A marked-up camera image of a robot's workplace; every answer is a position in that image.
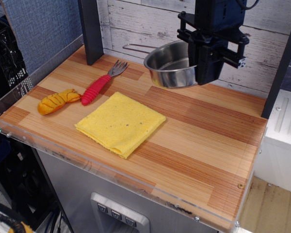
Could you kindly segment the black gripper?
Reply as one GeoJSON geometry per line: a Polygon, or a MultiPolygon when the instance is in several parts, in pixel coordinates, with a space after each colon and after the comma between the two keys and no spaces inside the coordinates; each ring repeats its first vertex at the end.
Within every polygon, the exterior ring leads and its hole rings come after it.
{"type": "Polygon", "coordinates": [[[249,39],[240,27],[249,9],[245,0],[197,0],[193,14],[178,14],[178,38],[188,43],[189,66],[198,65],[198,85],[217,80],[224,63],[245,66],[249,39]]]}

